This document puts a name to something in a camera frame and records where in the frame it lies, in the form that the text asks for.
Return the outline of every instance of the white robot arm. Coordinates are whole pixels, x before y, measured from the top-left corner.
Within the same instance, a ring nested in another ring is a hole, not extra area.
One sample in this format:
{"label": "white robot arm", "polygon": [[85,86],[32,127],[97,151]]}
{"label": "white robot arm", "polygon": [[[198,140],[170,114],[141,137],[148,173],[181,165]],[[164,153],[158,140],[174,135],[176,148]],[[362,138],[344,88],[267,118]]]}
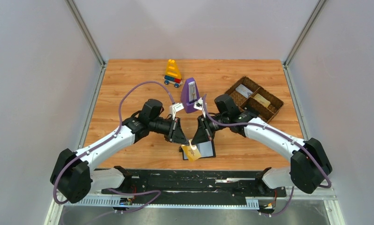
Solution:
{"label": "white robot arm", "polygon": [[279,169],[269,167],[259,173],[256,179],[259,183],[261,182],[262,187],[259,189],[262,192],[266,192],[266,189],[284,186],[296,186],[308,194],[314,192],[324,180],[324,176],[302,147],[314,157],[326,175],[332,172],[332,166],[318,140],[311,138],[306,141],[288,135],[260,119],[259,113],[254,109],[241,112],[227,94],[217,97],[215,104],[219,113],[213,116],[201,115],[198,117],[198,129],[191,143],[211,141],[216,131],[229,127],[232,132],[263,143],[278,152],[291,163],[291,166]]}
{"label": "white robot arm", "polygon": [[80,157],[65,170],[57,186],[71,203],[76,203],[89,192],[120,187],[128,176],[124,168],[116,166],[107,170],[96,170],[97,167],[119,150],[146,137],[150,131],[163,134],[165,140],[172,143],[188,143],[180,127],[180,118],[175,117],[174,113],[168,118],[162,118],[159,115],[163,110],[160,101],[150,99],[141,111],[122,122],[120,130],[118,127],[97,142],[75,152],[63,150],[52,172],[51,183],[55,184],[58,175],[71,160]]}

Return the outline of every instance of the paper card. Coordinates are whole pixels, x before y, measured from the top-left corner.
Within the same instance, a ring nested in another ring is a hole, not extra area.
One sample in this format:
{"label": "paper card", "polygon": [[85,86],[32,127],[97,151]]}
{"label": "paper card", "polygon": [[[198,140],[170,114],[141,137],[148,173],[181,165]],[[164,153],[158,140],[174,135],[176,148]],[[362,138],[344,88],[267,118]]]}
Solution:
{"label": "paper card", "polygon": [[201,157],[201,153],[199,152],[196,145],[191,144],[191,140],[188,141],[190,145],[181,145],[181,149],[183,149],[184,154],[187,156],[189,161],[196,161]]}
{"label": "paper card", "polygon": [[269,100],[267,100],[265,97],[261,96],[260,94],[256,94],[253,98],[266,108],[268,108],[269,105],[271,104]]}
{"label": "paper card", "polygon": [[235,90],[246,98],[249,98],[249,96],[253,94],[253,91],[249,90],[242,84],[238,85],[238,87]]}

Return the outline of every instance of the white wall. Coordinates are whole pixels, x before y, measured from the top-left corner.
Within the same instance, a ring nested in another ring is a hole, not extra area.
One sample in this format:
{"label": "white wall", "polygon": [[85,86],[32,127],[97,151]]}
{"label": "white wall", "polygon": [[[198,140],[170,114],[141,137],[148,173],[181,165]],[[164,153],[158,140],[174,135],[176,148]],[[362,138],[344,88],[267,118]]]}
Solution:
{"label": "white wall", "polygon": [[43,224],[98,74],[65,1],[0,1],[0,224]]}
{"label": "white wall", "polygon": [[374,224],[374,1],[328,1],[291,71],[347,224]]}
{"label": "white wall", "polygon": [[281,59],[317,0],[75,0],[108,59]]}

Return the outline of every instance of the yellow tag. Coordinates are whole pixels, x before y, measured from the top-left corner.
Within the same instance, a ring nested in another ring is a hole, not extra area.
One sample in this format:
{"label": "yellow tag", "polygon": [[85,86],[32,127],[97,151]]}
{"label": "yellow tag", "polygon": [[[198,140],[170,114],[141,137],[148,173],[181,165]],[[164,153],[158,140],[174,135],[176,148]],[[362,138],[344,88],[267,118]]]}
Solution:
{"label": "yellow tag", "polygon": [[256,94],[253,98],[266,108],[268,108],[268,106],[271,104],[269,100],[265,99],[260,94]]}
{"label": "yellow tag", "polygon": [[183,149],[184,154],[187,156],[189,161],[196,161],[201,157],[201,153],[199,152],[196,145],[191,144],[191,140],[188,141],[190,145],[181,145],[181,149]]}

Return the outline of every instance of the brown woven tray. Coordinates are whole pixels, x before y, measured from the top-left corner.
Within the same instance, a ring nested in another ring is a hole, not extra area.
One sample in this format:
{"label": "brown woven tray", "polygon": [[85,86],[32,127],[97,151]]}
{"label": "brown woven tray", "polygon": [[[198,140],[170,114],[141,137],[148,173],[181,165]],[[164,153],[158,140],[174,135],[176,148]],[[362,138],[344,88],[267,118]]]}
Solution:
{"label": "brown woven tray", "polygon": [[[245,96],[236,91],[236,88],[240,84],[244,85],[252,91],[252,95],[250,97],[246,98]],[[275,97],[273,94],[269,93],[263,87],[261,87],[260,85],[258,85],[246,76],[243,76],[241,79],[239,79],[229,90],[225,92],[225,94],[230,95],[230,97],[234,100],[235,104],[238,107],[240,107],[241,110],[246,109],[245,107],[247,105],[254,108],[256,111],[259,112],[259,117],[267,123],[269,123],[278,114],[279,110],[284,105],[283,101]],[[270,105],[266,108],[258,101],[256,101],[253,98],[256,94],[260,94],[265,99],[270,101]]]}

